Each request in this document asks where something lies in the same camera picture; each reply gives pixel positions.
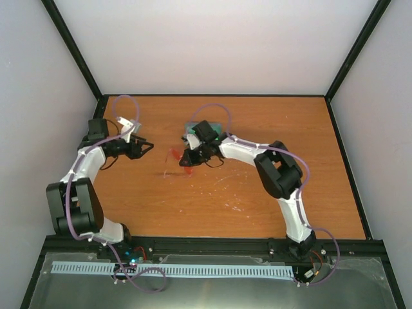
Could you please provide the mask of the red transparent sunglasses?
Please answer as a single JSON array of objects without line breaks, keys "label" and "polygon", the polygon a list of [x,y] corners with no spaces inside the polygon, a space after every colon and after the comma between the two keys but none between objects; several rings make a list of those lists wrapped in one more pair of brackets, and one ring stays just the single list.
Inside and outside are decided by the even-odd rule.
[{"label": "red transparent sunglasses", "polygon": [[191,167],[182,167],[179,165],[183,152],[175,147],[171,147],[165,157],[164,178],[168,177],[191,177],[193,169]]}]

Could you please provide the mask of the grey-green glasses case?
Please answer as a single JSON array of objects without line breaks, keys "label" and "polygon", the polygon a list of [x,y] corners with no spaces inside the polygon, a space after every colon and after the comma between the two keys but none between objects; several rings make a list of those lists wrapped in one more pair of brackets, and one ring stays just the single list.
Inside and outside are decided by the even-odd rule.
[{"label": "grey-green glasses case", "polygon": [[187,122],[185,124],[185,131],[187,134],[196,135],[199,139],[211,140],[221,135],[222,125],[206,120],[202,120],[201,122]]}]

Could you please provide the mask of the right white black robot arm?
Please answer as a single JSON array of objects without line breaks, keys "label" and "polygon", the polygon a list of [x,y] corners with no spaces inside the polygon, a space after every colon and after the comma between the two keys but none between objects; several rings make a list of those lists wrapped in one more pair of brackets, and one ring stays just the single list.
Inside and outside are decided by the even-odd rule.
[{"label": "right white black robot arm", "polygon": [[258,144],[230,133],[218,133],[206,120],[187,129],[182,140],[185,144],[179,161],[182,167],[207,164],[214,156],[255,167],[265,191],[277,200],[281,209],[288,253],[297,260],[309,254],[316,236],[301,201],[303,172],[296,162],[296,155],[290,153],[282,142]]}]

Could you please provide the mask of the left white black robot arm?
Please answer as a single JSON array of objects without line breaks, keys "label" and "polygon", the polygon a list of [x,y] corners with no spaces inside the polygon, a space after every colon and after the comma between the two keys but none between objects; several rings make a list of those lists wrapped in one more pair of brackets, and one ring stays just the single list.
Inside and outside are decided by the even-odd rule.
[{"label": "left white black robot arm", "polygon": [[129,229],[105,217],[93,182],[108,158],[139,159],[154,145],[136,135],[141,126],[136,120],[118,117],[117,122],[122,127],[112,137],[107,119],[88,122],[88,133],[78,147],[75,162],[59,182],[47,186],[46,197],[56,235],[110,243],[112,253],[127,259],[134,251]]}]

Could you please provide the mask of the black aluminium front rail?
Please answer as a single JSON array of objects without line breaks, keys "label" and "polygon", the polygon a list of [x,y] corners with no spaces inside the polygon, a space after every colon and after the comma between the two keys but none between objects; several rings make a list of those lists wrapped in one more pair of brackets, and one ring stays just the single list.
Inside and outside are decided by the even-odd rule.
[{"label": "black aluminium front rail", "polygon": [[[348,258],[381,258],[388,261],[388,255],[383,244],[379,240],[338,240],[338,246],[342,257]],[[301,258],[292,257],[287,249],[284,239],[236,239],[236,238],[162,238],[162,237],[133,237],[131,243],[120,243],[114,248],[122,261],[130,260],[132,256],[143,256],[142,247],[146,259],[160,261],[168,255],[201,255],[201,256],[252,256],[263,261],[279,261],[286,264],[309,262],[309,253]],[[331,261],[337,257],[337,249],[330,239],[318,239],[314,252],[322,256],[323,261]],[[114,261],[115,257],[110,248],[92,241],[76,241],[69,237],[47,236],[41,249],[41,256],[47,253],[95,253],[100,259]]]}]

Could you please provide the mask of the left black frame post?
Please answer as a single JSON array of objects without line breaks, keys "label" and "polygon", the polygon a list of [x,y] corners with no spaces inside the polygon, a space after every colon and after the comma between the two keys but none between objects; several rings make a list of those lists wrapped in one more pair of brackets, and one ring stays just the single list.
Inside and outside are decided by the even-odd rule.
[{"label": "left black frame post", "polygon": [[63,16],[61,15],[55,1],[53,0],[41,0],[43,7],[46,9],[51,21],[53,22],[54,26],[56,27],[59,35],[61,36],[62,40],[64,41],[68,51],[70,52],[73,60],[75,61],[77,67],[79,68],[86,84],[89,86],[93,96],[96,100],[99,100],[103,94],[99,89],[83,55],[75,39],[73,38],[70,29],[68,28],[66,22],[64,21]]}]

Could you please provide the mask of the black frame post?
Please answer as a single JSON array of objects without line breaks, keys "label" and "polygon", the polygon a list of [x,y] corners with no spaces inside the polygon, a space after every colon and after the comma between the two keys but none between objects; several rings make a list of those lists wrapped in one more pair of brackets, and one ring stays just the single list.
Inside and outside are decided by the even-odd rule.
[{"label": "black frame post", "polygon": [[351,67],[355,64],[358,56],[361,54],[363,47],[365,47],[368,39],[372,35],[373,31],[377,27],[379,21],[384,15],[386,9],[390,5],[391,0],[378,0],[375,3],[371,13],[369,14],[364,26],[359,32],[355,42],[353,43],[351,49],[349,50],[344,62],[339,68],[335,78],[333,79],[328,91],[326,92],[325,100],[330,103],[336,93],[338,92],[340,86],[344,82],[345,78],[349,74]]},{"label": "black frame post", "polygon": [[56,27],[59,35],[61,36],[62,40],[64,41],[68,51],[70,52],[73,60],[75,61],[77,67],[79,68],[86,84],[89,86],[93,96],[96,100],[99,100],[103,94],[99,89],[83,55],[75,39],[73,38],[70,29],[68,28],[66,22],[64,21],[63,16],[61,15],[55,1],[53,0],[41,0],[43,7],[46,9],[51,21],[53,22],[54,26]]}]

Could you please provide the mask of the right black frame post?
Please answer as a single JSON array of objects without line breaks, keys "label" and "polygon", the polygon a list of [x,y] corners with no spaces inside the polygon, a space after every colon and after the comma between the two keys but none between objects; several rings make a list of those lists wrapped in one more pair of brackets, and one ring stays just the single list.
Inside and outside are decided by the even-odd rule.
[{"label": "right black frame post", "polygon": [[355,42],[353,43],[351,49],[349,50],[344,62],[339,68],[335,78],[333,79],[328,91],[326,92],[325,100],[330,103],[336,93],[338,92],[340,86],[344,82],[345,78],[349,74],[351,67],[355,64],[358,56],[361,54],[363,47],[365,47],[368,39],[372,35],[373,31],[377,27],[379,21],[384,15],[386,9],[390,5],[391,0],[378,0],[375,3],[371,13],[369,14],[364,26],[359,32]]}]

